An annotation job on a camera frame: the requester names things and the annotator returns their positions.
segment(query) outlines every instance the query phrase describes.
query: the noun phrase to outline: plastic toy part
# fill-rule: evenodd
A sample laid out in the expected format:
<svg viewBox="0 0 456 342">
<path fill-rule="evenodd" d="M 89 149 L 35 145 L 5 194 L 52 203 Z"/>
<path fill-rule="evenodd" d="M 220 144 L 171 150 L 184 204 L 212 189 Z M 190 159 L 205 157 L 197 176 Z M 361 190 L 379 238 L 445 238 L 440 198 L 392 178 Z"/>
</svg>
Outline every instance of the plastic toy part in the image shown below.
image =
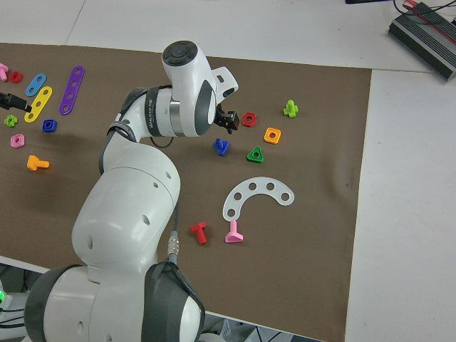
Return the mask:
<svg viewBox="0 0 456 342">
<path fill-rule="evenodd" d="M 82 66 L 75 66 L 71 71 L 65 92 L 63 93 L 62 101 L 60 102 L 60 107 L 58 108 L 61 115 L 67 115 L 72 111 L 79 87 L 83 80 L 84 71 L 85 69 Z"/>
<path fill-rule="evenodd" d="M 290 205 L 294 193 L 279 180 L 269 177 L 254 177 L 238 184 L 228 195 L 223 205 L 223 218 L 228 222 L 239 219 L 245 201 L 254 195 L 269 195 L 280 205 Z"/>
<path fill-rule="evenodd" d="M 261 151 L 261 148 L 257 146 L 252 151 L 250 151 L 247 155 L 247 160 L 250 162 L 263 162 L 264 156 L 263 151 Z"/>
<path fill-rule="evenodd" d="M 51 95 L 51 87 L 43 87 L 43 89 L 40 90 L 39 94 L 35 98 L 35 101 L 31 104 L 31 112 L 26 113 L 24 116 L 26 123 L 32 123 L 38 118 L 44 108 L 44 105 L 48 102 Z"/>
<path fill-rule="evenodd" d="M 11 137 L 11 147 L 20 148 L 26 143 L 25 137 L 22 134 L 16 134 Z"/>
<path fill-rule="evenodd" d="M 0 80 L 3 82 L 7 82 L 8 77 L 6 77 L 6 73 L 8 72 L 8 67 L 5 66 L 4 64 L 0 63 Z"/>
<path fill-rule="evenodd" d="M 26 89 L 27 96 L 35 96 L 40 88 L 43 86 L 44 82 L 46 82 L 46 75 L 43 73 L 39 73 L 33 77 L 30 84 Z"/>
<path fill-rule="evenodd" d="M 39 167 L 47 168 L 49 167 L 49 162 L 46 160 L 39 160 L 35 155 L 29 155 L 27 161 L 27 168 L 32 171 L 37 171 Z"/>
<path fill-rule="evenodd" d="M 282 132 L 277 128 L 269 127 L 264 133 L 264 141 L 271 144 L 278 144 L 280 140 Z"/>
<path fill-rule="evenodd" d="M 288 100 L 286 107 L 284 108 L 284 115 L 288 116 L 289 118 L 295 118 L 296 113 L 299 113 L 298 106 L 294 104 L 293 100 Z"/>
<path fill-rule="evenodd" d="M 17 118 L 14 115 L 8 115 L 4 121 L 8 127 L 14 127 L 17 124 Z"/>
<path fill-rule="evenodd" d="M 57 128 L 57 121 L 52 120 L 52 119 L 43 121 L 43 132 L 53 133 L 56 131 L 56 128 Z"/>
<path fill-rule="evenodd" d="M 222 157 L 224 157 L 228 152 L 229 142 L 227 142 L 226 140 L 220 140 L 219 138 L 217 138 L 214 141 L 214 143 L 212 144 L 212 146 L 214 147 L 214 150 L 217 151 L 218 155 L 221 155 Z"/>
<path fill-rule="evenodd" d="M 225 242 L 232 244 L 235 242 L 243 242 L 244 236 L 237 232 L 237 222 L 236 220 L 229 223 L 229 233 L 225 237 Z"/>
<path fill-rule="evenodd" d="M 254 113 L 245 113 L 242 116 L 242 125 L 245 127 L 254 127 L 257 123 L 257 116 Z"/>
<path fill-rule="evenodd" d="M 206 222 L 200 222 L 195 226 L 189 228 L 191 233 L 195 233 L 198 243 L 205 244 L 207 242 L 206 234 L 204 233 L 204 228 L 206 227 Z"/>
<path fill-rule="evenodd" d="M 13 83 L 19 83 L 22 81 L 22 74 L 19 73 L 18 71 L 14 71 L 13 73 L 11 73 L 11 75 L 9 76 L 9 80 Z"/>
</svg>

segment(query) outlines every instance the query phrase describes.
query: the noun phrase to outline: white curved piece with holes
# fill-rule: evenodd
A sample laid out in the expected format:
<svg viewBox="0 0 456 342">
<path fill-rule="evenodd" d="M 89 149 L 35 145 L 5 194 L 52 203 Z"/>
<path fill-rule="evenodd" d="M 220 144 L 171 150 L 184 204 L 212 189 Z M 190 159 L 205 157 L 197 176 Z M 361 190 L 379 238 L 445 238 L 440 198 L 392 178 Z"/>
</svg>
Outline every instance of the white curved piece with holes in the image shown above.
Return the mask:
<svg viewBox="0 0 456 342">
<path fill-rule="evenodd" d="M 294 193 L 279 180 L 254 177 L 239 183 L 228 195 L 223 205 L 223 218 L 228 222 L 239 219 L 245 201 L 254 195 L 269 195 L 281 205 L 290 205 Z"/>
</svg>

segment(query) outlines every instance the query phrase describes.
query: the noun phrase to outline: orange square nut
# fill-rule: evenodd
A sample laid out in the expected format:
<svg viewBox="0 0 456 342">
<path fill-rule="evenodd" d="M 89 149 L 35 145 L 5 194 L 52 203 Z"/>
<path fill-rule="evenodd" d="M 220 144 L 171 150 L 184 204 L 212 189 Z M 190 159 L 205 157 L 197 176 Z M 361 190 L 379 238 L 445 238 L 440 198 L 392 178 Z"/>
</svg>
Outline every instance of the orange square nut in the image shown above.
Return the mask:
<svg viewBox="0 0 456 342">
<path fill-rule="evenodd" d="M 271 144 L 278 144 L 281 134 L 282 134 L 282 132 L 280 130 L 278 130 L 277 128 L 269 127 L 266 130 L 266 133 L 264 133 L 264 141 L 266 141 L 267 143 L 271 143 Z"/>
</svg>

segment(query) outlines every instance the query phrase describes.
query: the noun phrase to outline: orange toy piece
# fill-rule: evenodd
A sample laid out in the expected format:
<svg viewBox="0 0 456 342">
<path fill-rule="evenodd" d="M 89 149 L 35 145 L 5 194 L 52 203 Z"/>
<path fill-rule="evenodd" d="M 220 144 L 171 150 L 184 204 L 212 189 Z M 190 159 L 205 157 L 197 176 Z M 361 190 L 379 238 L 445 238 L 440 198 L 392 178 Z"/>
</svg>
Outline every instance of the orange toy piece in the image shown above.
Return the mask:
<svg viewBox="0 0 456 342">
<path fill-rule="evenodd" d="M 29 155 L 27 167 L 32 171 L 36 171 L 39 167 L 49 167 L 49 162 L 39 160 L 35 155 Z"/>
<path fill-rule="evenodd" d="M 264 141 L 266 141 L 267 143 L 271 143 L 271 144 L 278 144 L 281 134 L 282 134 L 282 132 L 280 130 L 278 130 L 277 128 L 269 127 L 266 130 L 266 133 L 264 133 Z"/>
</svg>

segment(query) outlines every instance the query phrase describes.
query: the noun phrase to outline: red ring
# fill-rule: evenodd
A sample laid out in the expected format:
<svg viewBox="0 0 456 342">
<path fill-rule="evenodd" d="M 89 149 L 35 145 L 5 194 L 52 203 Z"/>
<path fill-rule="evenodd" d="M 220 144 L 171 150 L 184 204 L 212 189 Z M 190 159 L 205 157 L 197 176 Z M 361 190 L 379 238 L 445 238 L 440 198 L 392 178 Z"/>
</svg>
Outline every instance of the red ring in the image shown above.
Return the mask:
<svg viewBox="0 0 456 342">
<path fill-rule="evenodd" d="M 19 83 L 22 81 L 22 74 L 18 71 L 14 71 L 10 76 L 9 80 L 13 83 Z"/>
</svg>

